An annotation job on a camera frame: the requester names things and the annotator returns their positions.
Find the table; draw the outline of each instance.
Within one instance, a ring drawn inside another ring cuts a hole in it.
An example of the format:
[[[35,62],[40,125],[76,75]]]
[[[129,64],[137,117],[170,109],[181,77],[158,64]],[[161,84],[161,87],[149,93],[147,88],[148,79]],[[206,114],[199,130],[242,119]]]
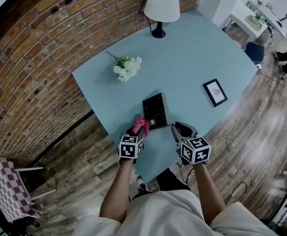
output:
[[[230,20],[225,27],[225,32],[228,31],[228,29],[233,23],[236,23],[250,36],[248,42],[253,42],[267,29],[267,25],[264,22],[261,22],[262,24],[261,29],[256,30],[250,23],[246,21],[246,19],[249,16],[254,17],[255,13],[252,10],[250,10],[247,6],[245,6],[243,3],[238,2],[232,10],[232,13],[229,17]]]
[[[176,22],[163,23],[163,28],[165,38],[154,38],[147,27],[108,48],[115,56],[143,59],[137,75],[126,83],[117,80],[112,71],[115,62],[105,51],[73,72],[115,143],[137,116],[143,116],[142,100],[160,92],[165,93],[172,122],[186,122],[205,135],[257,71],[231,38],[195,10],[182,13]],[[202,86],[212,79],[218,79],[228,97],[216,108]],[[170,127],[151,130],[144,145],[134,167],[146,182],[179,159]]]
[[[286,27],[283,25],[283,23],[281,22],[281,24],[283,25],[282,27],[278,24],[277,21],[280,21],[279,18],[269,9],[267,8],[265,5],[259,5],[257,3],[257,0],[250,0],[247,3],[247,6],[252,8],[252,10],[258,10],[263,16],[264,18],[284,37],[287,37],[287,29]]]

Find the black lamp base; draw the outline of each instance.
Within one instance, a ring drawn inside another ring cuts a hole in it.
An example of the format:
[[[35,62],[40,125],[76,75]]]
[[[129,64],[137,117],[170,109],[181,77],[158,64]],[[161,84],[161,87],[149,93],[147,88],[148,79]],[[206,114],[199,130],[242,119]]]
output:
[[[163,22],[158,22],[157,27],[152,31],[152,36],[156,38],[163,38],[166,36],[165,31],[162,29]]]

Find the checkered cushion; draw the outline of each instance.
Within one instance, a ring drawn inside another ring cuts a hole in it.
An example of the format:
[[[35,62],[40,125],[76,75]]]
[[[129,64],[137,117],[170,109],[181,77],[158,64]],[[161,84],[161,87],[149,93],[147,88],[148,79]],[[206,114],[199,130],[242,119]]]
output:
[[[12,162],[0,158],[0,209],[7,221],[23,217],[39,218],[24,190]]]

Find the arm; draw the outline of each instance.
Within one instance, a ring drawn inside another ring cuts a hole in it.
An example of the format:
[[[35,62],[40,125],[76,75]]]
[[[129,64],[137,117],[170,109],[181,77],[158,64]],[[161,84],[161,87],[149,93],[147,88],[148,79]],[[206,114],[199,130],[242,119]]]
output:
[[[129,203],[129,184],[133,159],[123,161],[100,207],[99,216],[123,223]]]
[[[200,163],[194,164],[193,168],[197,179],[204,221],[210,226],[214,218],[225,209],[225,204],[207,167]]]

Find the picture frame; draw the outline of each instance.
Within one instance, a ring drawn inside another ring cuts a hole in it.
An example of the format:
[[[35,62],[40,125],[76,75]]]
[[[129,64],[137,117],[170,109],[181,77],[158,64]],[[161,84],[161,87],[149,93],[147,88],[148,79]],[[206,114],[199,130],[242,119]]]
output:
[[[227,101],[227,96],[225,95],[220,83],[217,79],[211,80],[203,84],[204,89],[212,101],[214,107]]]

